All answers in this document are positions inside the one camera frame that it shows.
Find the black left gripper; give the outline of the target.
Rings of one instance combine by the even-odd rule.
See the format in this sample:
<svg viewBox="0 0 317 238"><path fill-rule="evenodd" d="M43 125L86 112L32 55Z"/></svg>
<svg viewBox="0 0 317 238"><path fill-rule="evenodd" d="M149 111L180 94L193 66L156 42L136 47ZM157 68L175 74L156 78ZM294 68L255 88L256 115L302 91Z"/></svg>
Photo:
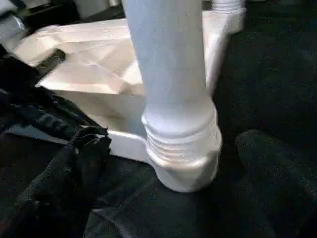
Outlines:
<svg viewBox="0 0 317 238"><path fill-rule="evenodd" d="M36 67L13 54L0 57L0 132L14 125L31 126L51 137L69 141L107 136L107 129L90 119L73 102L37 84L66 59L55 49Z"/></svg>

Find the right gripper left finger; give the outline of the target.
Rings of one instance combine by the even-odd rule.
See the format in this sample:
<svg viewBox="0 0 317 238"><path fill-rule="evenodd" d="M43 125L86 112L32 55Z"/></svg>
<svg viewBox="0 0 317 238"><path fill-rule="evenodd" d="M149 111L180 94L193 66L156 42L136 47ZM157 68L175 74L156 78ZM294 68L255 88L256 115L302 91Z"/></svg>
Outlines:
<svg viewBox="0 0 317 238"><path fill-rule="evenodd" d="M107 128L78 130L17 197L13 211L0 224L0 236L83 237L110 144Z"/></svg>

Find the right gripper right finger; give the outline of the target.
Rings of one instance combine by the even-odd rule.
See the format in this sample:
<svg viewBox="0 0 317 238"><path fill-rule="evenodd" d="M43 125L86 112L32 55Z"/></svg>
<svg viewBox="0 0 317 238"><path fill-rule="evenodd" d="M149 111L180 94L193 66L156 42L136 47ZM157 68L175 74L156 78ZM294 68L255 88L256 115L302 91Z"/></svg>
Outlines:
<svg viewBox="0 0 317 238"><path fill-rule="evenodd" d="M317 160L256 130L235 139L261 209L280 238L317 236Z"/></svg>

